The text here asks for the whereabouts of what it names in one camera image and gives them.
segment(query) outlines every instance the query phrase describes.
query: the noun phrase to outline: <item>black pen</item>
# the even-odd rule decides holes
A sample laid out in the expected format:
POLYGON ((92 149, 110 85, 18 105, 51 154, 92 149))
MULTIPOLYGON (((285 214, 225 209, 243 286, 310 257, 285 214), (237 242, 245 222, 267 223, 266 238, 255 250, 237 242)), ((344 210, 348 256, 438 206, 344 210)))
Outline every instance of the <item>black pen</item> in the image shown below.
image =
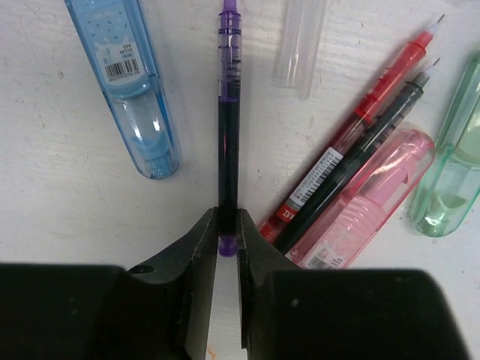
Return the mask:
POLYGON ((242 64, 242 17, 236 0, 223 0, 218 61, 218 248, 220 255, 232 257, 236 253, 242 64))
POLYGON ((434 66, 421 72, 413 81, 407 82, 399 95, 356 141, 313 196, 277 237, 274 246, 286 254, 302 238, 317 218, 329 207, 335 197, 347 186, 353 176, 375 154, 377 149, 405 119, 410 110, 423 96, 423 87, 431 77, 434 66))

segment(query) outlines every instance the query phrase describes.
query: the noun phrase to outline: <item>plastic container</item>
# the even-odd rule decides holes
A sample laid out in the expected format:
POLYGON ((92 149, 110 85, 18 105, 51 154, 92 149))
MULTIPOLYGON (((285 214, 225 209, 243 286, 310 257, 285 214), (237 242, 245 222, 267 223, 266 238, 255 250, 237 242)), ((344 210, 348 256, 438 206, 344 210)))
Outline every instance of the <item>plastic container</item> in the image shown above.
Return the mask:
POLYGON ((308 99, 314 81, 326 0, 289 0, 276 82, 308 99))
POLYGON ((410 219, 433 238, 453 233, 480 193, 480 52, 469 61, 436 141, 436 161, 420 182, 410 219))
POLYGON ((137 0, 65 0, 101 91, 138 171, 171 176, 179 152, 137 0))
POLYGON ((434 161, 431 138, 397 130, 287 254, 305 269, 344 269, 367 246, 434 161))

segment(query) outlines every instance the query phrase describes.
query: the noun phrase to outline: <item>clear plastic tube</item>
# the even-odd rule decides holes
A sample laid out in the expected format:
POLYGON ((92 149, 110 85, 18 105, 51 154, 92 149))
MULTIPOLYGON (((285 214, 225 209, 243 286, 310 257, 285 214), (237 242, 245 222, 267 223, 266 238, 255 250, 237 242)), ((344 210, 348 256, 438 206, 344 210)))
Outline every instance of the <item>clear plastic tube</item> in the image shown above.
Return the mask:
POLYGON ((289 0, 276 82, 310 97, 326 0, 289 0))

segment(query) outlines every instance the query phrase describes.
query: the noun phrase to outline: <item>white surface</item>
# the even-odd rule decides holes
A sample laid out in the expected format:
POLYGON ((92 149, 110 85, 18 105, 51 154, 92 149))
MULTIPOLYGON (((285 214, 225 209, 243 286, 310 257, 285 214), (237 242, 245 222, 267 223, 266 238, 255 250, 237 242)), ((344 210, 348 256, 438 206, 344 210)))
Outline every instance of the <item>white surface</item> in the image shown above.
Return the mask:
MULTIPOLYGON (((216 204, 216 28, 220 0, 142 0, 181 138, 176 176, 136 172, 63 1, 0 0, 0 261, 130 267, 182 236, 216 204)), ((240 0, 244 16, 240 203, 256 221, 322 147, 380 65, 446 14, 429 49, 436 76, 409 121, 432 136, 480 35, 478 2, 329 0, 310 100, 272 85, 284 2, 240 0)), ((423 238, 405 206, 355 267, 419 268, 441 284, 480 359, 479 204, 452 236, 423 238)), ((240 350, 236 266, 220 259, 209 345, 240 350)))

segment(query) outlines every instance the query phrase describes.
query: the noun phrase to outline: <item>barcode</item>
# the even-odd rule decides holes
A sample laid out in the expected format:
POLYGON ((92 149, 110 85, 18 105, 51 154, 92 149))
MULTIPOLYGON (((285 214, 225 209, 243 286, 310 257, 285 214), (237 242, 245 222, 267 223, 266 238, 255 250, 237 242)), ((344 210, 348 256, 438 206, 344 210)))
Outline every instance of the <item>barcode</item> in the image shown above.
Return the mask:
POLYGON ((109 81, 116 81, 125 77, 140 74, 136 58, 107 65, 105 71, 109 81))
POLYGON ((325 171, 323 171, 319 178, 312 184, 310 189, 301 197, 301 201, 305 204, 314 194, 315 191, 320 187, 320 185, 327 179, 327 177, 332 173, 333 169, 337 167, 338 163, 340 163, 342 159, 339 157, 333 157, 331 159, 331 163, 326 167, 325 171))
POLYGON ((313 259, 308 263, 308 266, 318 270, 335 269, 333 266, 330 266, 325 261, 316 256, 314 256, 313 259))

